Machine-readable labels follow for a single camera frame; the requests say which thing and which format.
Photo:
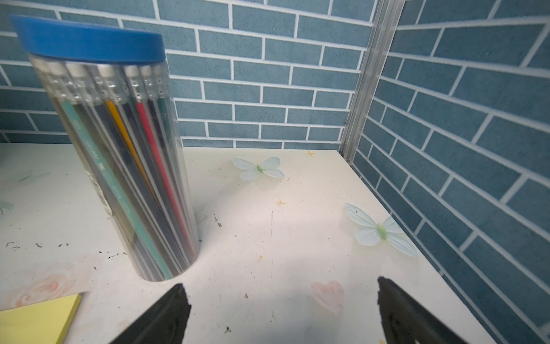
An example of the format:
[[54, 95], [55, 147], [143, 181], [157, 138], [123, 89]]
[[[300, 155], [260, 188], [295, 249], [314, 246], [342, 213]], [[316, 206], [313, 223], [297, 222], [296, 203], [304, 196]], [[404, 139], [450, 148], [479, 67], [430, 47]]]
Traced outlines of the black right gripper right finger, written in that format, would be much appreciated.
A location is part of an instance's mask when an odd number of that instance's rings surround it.
[[378, 278], [378, 305], [387, 343], [464, 343], [391, 279]]

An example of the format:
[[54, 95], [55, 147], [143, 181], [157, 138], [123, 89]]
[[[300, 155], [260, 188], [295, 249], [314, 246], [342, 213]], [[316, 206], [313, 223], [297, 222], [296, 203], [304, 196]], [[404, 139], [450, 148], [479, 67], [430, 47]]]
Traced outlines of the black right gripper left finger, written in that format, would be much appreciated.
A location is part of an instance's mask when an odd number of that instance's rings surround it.
[[186, 290], [178, 283], [112, 343], [182, 343], [190, 311]]

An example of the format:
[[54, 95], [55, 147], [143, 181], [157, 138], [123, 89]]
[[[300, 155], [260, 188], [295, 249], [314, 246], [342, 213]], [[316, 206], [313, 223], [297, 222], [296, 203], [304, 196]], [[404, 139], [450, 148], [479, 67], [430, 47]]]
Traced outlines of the yellow sticky note pad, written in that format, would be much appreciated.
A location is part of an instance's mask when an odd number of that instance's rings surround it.
[[80, 294], [1, 311], [2, 343], [63, 343]]

